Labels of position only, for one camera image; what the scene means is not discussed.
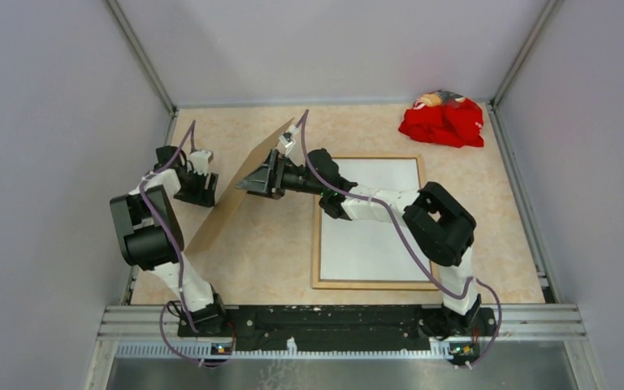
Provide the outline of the brown frame backing board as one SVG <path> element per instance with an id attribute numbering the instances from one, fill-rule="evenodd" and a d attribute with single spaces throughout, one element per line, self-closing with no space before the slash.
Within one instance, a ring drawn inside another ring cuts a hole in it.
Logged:
<path id="1" fill-rule="evenodd" d="M 292 125 L 293 120 L 294 118 L 289 119 L 249 152 L 249 155 L 225 187 L 220 199 L 187 245 L 185 253 L 196 254 L 207 251 L 218 240 L 228 221 L 237 212 L 246 196 L 246 191 L 237 189 L 236 185 L 255 171 L 270 151 L 276 148 L 279 143 L 279 136 Z"/>

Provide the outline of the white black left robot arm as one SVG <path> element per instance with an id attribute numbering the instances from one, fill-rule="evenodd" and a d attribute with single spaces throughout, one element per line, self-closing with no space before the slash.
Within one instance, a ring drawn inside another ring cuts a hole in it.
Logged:
<path id="1" fill-rule="evenodd" d="M 156 150 L 157 163 L 130 192 L 110 200 L 110 212 L 125 262 L 157 276 L 179 299 L 180 336 L 217 336 L 228 314 L 212 285 L 184 254 L 176 213 L 179 200 L 196 206 L 215 205 L 218 175 L 210 172 L 207 149 L 186 154 L 176 146 Z"/>

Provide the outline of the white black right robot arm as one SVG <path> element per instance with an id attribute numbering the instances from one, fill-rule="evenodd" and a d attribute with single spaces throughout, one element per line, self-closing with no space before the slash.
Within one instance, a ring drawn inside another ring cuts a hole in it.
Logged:
<path id="1" fill-rule="evenodd" d="M 334 219 L 390 223 L 410 257 L 442 294 L 440 310 L 424 321 L 426 332 L 481 336 L 491 320 L 482 315 L 482 297 L 472 270 L 475 218 L 441 184 L 395 191 L 368 188 L 345 179 L 326 149 L 314 149 L 305 163 L 272 150 L 263 162 L 236 180 L 249 194 L 279 199 L 294 191 L 318 196 L 321 210 Z"/>

